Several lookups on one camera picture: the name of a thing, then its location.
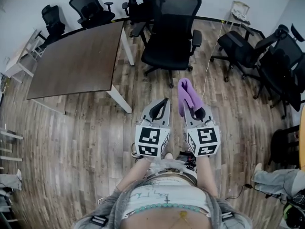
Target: gray jacket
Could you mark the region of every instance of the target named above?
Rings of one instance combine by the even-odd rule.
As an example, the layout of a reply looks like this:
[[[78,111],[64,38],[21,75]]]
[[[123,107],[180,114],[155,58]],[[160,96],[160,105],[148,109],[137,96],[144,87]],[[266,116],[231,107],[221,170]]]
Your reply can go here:
[[[145,179],[136,181],[129,185],[123,192],[115,189],[115,191],[94,210],[92,213],[84,216],[74,226],[74,229],[100,229],[100,226],[90,223],[93,216],[106,216],[109,221],[108,229],[119,229],[122,214],[126,210],[131,192],[136,188],[143,186]],[[211,223],[213,229],[251,229],[251,220],[234,210],[228,202],[218,199],[206,192],[207,204],[210,209]],[[222,214],[232,212],[234,215],[231,219],[222,220]]]

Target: wooden floor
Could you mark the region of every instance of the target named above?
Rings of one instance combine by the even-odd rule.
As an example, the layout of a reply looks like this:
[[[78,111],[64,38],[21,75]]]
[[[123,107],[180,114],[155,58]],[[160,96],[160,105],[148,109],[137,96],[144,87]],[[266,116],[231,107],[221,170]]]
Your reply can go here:
[[[26,100],[30,77],[25,76],[23,84],[11,81],[1,106],[0,123],[24,140],[12,145],[12,154],[1,154],[23,158],[23,162],[3,161],[5,173],[15,173],[17,168],[22,171],[22,191],[16,191],[12,200],[23,228],[67,229],[95,209],[97,200],[109,195],[133,165],[130,151],[135,126],[144,107],[154,99],[168,97],[172,103],[167,151],[176,156],[187,148],[176,86],[179,79],[187,77],[198,94],[203,93],[205,70],[220,26],[217,22],[194,22],[193,28],[202,32],[203,43],[190,59],[193,71],[173,73],[173,89],[168,87],[166,71],[157,70],[144,77],[148,66],[141,62],[144,45],[140,38],[128,39],[135,67],[129,66],[120,46],[113,85],[132,107],[132,114],[120,109],[107,93],[92,93],[48,98],[66,110],[66,115],[60,115]],[[128,35],[129,23],[125,28]],[[255,35],[250,40],[255,44],[260,37]],[[203,97],[221,130],[221,147],[211,162],[222,198],[237,196],[242,185],[250,183],[258,162],[265,169],[275,168],[266,165],[270,139],[276,129],[288,125],[281,120],[281,106],[270,109],[265,92],[253,99],[258,82],[242,80],[234,69],[225,83],[226,67],[224,61],[210,63]],[[277,228],[282,217],[283,205],[278,200],[265,199],[253,189],[246,189],[230,202],[247,214],[257,229]]]

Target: white wall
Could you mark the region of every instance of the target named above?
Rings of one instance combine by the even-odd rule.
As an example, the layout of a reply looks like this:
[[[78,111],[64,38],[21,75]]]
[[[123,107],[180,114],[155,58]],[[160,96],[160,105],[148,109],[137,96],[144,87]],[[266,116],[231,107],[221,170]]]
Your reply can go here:
[[[289,29],[293,23],[297,31],[305,38],[305,0],[290,0],[287,4],[282,16],[280,17],[276,27],[284,24]],[[305,52],[305,42],[298,42],[302,51]]]
[[[117,18],[126,17],[122,10],[122,2],[127,0],[100,0],[101,4],[112,1],[112,11]],[[202,0],[198,16],[226,19],[233,0]],[[247,3],[251,27],[269,35],[289,0],[240,0]],[[47,35],[41,10],[46,5],[58,5],[64,14],[66,32],[80,28],[77,23],[78,14],[69,5],[69,0],[5,0],[0,11],[0,72],[4,69],[4,58],[11,56],[23,40],[34,29],[42,30]]]

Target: belt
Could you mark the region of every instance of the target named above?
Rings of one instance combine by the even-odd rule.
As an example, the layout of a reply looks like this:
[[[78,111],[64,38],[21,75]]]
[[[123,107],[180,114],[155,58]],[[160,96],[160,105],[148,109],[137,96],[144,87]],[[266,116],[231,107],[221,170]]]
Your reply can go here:
[[[166,168],[165,170],[162,170],[155,174],[149,175],[147,177],[147,181],[149,181],[153,178],[157,178],[157,177],[170,177],[170,176],[180,177],[180,178],[190,182],[191,185],[194,185],[195,187],[197,186],[196,177],[194,177],[186,172],[180,171],[176,168]]]

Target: purple cloth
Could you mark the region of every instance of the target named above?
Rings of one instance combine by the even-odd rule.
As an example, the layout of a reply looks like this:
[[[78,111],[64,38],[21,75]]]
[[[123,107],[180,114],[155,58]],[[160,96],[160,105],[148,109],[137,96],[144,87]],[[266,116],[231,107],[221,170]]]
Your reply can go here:
[[[178,106],[179,114],[184,117],[183,102],[186,101],[190,108],[197,111],[203,108],[203,102],[193,89],[192,83],[187,78],[182,78],[178,82]]]

